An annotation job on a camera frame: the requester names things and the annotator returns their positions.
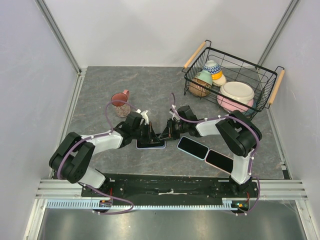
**blue and white patterned bowl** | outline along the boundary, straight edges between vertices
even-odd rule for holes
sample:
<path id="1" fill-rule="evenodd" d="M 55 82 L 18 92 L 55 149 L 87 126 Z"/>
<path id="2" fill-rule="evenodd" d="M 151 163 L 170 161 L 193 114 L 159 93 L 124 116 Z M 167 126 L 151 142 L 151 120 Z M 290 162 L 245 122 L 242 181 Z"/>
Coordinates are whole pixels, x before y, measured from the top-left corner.
<path id="1" fill-rule="evenodd" d="M 208 71 L 211 74 L 217 74 L 221 71 L 221 68 L 215 61 L 209 60 L 203 66 L 203 70 Z"/>

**phone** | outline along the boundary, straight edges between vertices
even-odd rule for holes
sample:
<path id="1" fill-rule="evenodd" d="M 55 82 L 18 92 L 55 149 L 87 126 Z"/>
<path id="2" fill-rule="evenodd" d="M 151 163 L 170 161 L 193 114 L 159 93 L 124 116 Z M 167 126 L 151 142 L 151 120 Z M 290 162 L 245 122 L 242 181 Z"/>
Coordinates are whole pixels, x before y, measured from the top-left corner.
<path id="1" fill-rule="evenodd" d="M 211 149 L 209 150 L 204 162 L 227 174 L 231 174 L 234 168 L 234 160 L 232 158 Z"/>
<path id="2" fill-rule="evenodd" d="M 165 149 L 166 148 L 166 141 L 161 140 L 160 143 L 141 143 L 140 141 L 136 141 L 136 148 L 137 149 Z"/>
<path id="3" fill-rule="evenodd" d="M 186 136 L 183 136 L 177 146 L 181 151 L 190 154 L 197 159 L 205 160 L 209 148 L 197 141 L 194 141 Z"/>

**robotic arm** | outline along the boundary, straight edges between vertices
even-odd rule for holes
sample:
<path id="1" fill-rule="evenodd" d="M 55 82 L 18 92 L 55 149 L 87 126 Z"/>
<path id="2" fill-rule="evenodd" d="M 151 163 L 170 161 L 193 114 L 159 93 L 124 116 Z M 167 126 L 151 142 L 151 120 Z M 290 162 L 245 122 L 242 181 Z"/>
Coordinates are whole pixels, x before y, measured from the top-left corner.
<path id="1" fill-rule="evenodd" d="M 98 189 L 106 178 L 99 171 L 89 167 L 89 162 L 94 154 L 109 149 L 123 148 L 130 144 L 132 140 L 157 144 L 161 140 L 177 140 L 180 138 L 180 134 L 183 133 L 189 133 L 191 136 L 199 138 L 208 135 L 221 135 L 234 154 L 231 178 L 239 185 L 250 179 L 250 158 L 257 141 L 249 129 L 238 123 L 242 122 L 249 126 L 260 141 L 262 134 L 250 120 L 237 110 L 215 120 L 197 119 L 187 105 L 180 107 L 176 112 L 178 115 L 171 109 L 172 118 L 167 121 L 167 126 L 159 137 L 153 131 L 147 111 L 141 112 L 140 110 L 137 112 L 132 111 L 126 120 L 120 122 L 113 131 L 100 133 L 99 135 L 103 135 L 101 137 L 90 138 L 90 135 L 81 136 L 71 132 L 51 157 L 49 166 L 58 171 L 67 152 L 79 141 L 88 139 L 73 150 L 74 155 L 69 155 L 66 158 L 60 175 L 72 184 L 81 182 Z"/>

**white wall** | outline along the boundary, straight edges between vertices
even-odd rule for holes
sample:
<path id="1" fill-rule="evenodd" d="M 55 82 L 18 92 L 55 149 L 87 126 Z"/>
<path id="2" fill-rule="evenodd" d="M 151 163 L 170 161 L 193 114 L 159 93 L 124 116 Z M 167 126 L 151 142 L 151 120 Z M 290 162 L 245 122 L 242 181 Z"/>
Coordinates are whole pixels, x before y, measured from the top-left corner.
<path id="1" fill-rule="evenodd" d="M 35 1 L 0 1 L 0 9 L 0 239 L 21 240 L 76 73 Z"/>
<path id="2" fill-rule="evenodd" d="M 81 67 L 183 66 L 198 46 L 258 62 L 290 0 L 46 0 Z"/>
<path id="3" fill-rule="evenodd" d="M 272 112 L 293 176 L 320 224 L 320 1 L 300 1 L 265 64 L 286 72 Z"/>

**black wire basket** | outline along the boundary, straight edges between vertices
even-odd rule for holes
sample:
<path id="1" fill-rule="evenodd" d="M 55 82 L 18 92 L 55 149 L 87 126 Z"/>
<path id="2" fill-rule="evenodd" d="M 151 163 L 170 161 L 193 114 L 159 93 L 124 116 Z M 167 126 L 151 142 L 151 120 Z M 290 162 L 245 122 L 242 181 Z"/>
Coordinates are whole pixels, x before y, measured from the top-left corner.
<path id="1" fill-rule="evenodd" d="M 188 68 L 189 64 L 207 43 L 209 43 L 209 46 L 200 53 L 193 64 Z M 249 85 L 254 91 L 253 104 L 244 104 L 223 95 L 220 92 L 220 86 L 199 84 L 194 77 L 198 72 L 203 70 L 203 66 L 208 60 L 214 60 L 220 65 L 221 71 L 227 82 L 237 81 Z M 282 69 L 279 77 L 277 74 L 278 68 Z M 234 55 L 214 49 L 211 47 L 211 41 L 206 40 L 184 65 L 182 72 L 185 73 L 184 95 L 189 91 L 199 98 L 206 99 L 218 106 L 226 106 L 226 104 L 227 106 L 233 106 L 224 109 L 227 112 L 230 112 L 229 109 L 232 108 L 239 109 L 249 119 L 253 119 L 258 112 L 261 112 L 264 108 L 268 109 L 273 103 L 285 73 L 285 69 L 278 66 L 275 71 L 272 71 Z"/>

